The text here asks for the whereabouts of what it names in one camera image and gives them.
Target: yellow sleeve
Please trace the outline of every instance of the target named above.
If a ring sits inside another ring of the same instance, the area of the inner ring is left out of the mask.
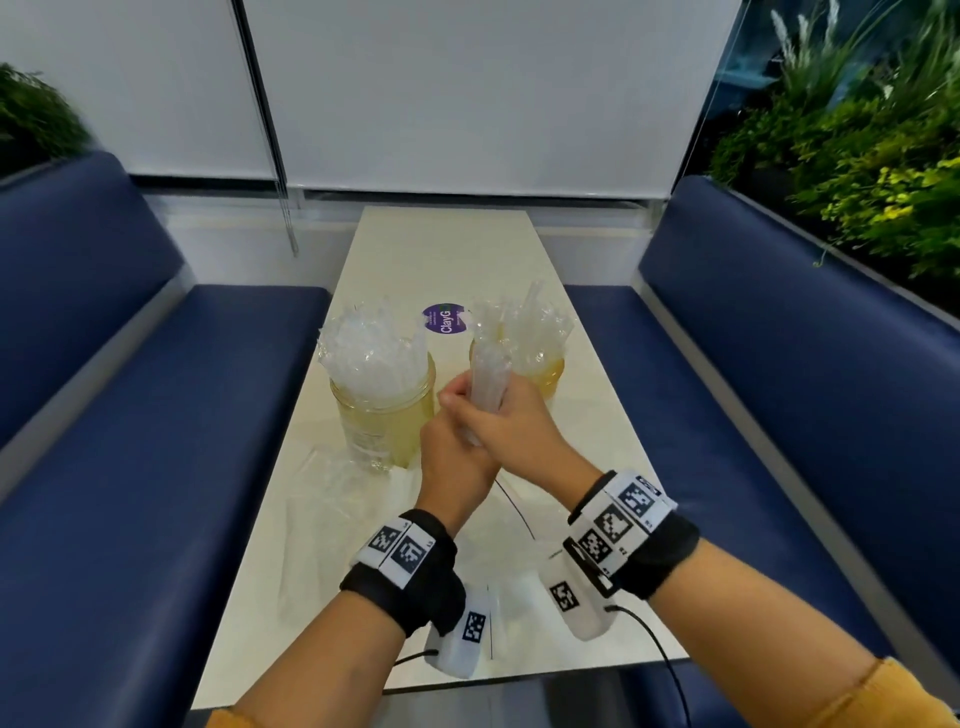
[[[214,711],[206,728],[257,728],[256,723],[231,711]]]
[[[830,703],[807,728],[956,728],[950,709],[896,660],[883,660],[857,688]]]

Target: wire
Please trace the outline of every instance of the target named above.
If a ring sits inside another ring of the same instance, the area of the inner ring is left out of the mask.
[[[415,655],[407,655],[406,657],[401,657],[394,663],[394,667],[397,665],[403,665],[403,663],[409,663],[411,660],[416,660],[418,657],[436,657],[440,654],[439,649],[424,649],[422,652],[418,652]]]
[[[670,664],[670,658],[666,656],[666,652],[663,650],[663,645],[660,644],[660,640],[657,639],[657,635],[654,634],[654,631],[647,626],[647,623],[643,621],[640,617],[635,615],[626,607],[621,607],[618,604],[611,604],[609,607],[604,607],[605,612],[623,612],[625,615],[630,615],[636,621],[640,623],[640,626],[643,627],[647,634],[650,635],[650,639],[654,641],[654,644],[657,646],[657,649],[660,651],[660,656],[663,658],[663,662],[666,664],[666,668],[670,670],[670,677],[673,678],[673,684],[677,686],[677,692],[680,694],[680,702],[684,704],[684,717],[686,718],[686,728],[693,728],[693,721],[690,720],[690,709],[686,705],[686,695],[684,694],[684,688],[680,684],[680,678],[677,677],[677,673],[674,671],[673,666]]]
[[[514,503],[514,500],[510,497],[510,494],[507,493],[507,489],[503,487],[503,485],[500,483],[499,479],[495,479],[493,482],[500,486],[500,490],[503,491],[503,495],[506,496],[506,497],[507,497],[507,500],[510,501],[510,504],[511,504],[512,506],[514,506],[514,510],[516,511],[516,514],[517,514],[518,516],[520,516],[520,520],[523,521],[523,525],[525,525],[525,526],[527,527],[527,530],[530,532],[530,538],[532,538],[534,541],[536,541],[536,540],[537,540],[537,537],[534,536],[534,530],[533,530],[533,528],[531,528],[531,527],[530,527],[530,523],[528,523],[527,520],[526,520],[525,518],[523,518],[523,514],[520,513],[520,509],[516,507],[516,503]]]

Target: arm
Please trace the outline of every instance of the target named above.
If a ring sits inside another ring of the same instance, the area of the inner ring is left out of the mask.
[[[458,430],[441,412],[420,432],[423,481],[416,507],[436,516],[450,536],[483,502],[500,469]],[[259,728],[365,726],[403,642],[403,630],[379,607],[340,592],[233,712]]]
[[[572,510],[601,472],[564,440],[537,387],[514,376],[494,415],[466,399],[468,375],[441,392],[441,405],[507,471]],[[755,728],[806,725],[876,666],[876,658],[827,617],[706,540],[649,603]]]

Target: person's right arm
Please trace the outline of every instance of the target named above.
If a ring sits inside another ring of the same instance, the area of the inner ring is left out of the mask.
[[[495,415],[470,405],[468,388],[464,373],[441,392],[441,406],[469,427],[505,470],[572,510],[601,472],[566,442],[537,387],[514,375]],[[876,657],[813,607],[717,546],[701,539],[649,603],[755,728],[859,725],[820,722],[817,715],[854,695],[877,670]],[[900,702],[909,721],[902,725],[956,725],[946,706],[919,685]],[[831,715],[826,719],[841,714]],[[871,728],[879,725],[900,723]]]

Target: person's left arm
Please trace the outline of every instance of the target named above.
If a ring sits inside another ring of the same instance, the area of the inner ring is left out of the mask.
[[[420,431],[420,447],[423,482],[416,507],[455,537],[490,492],[499,465],[463,439],[445,410]],[[232,711],[214,714],[207,725],[365,726],[403,642],[403,630],[379,607],[340,592]]]

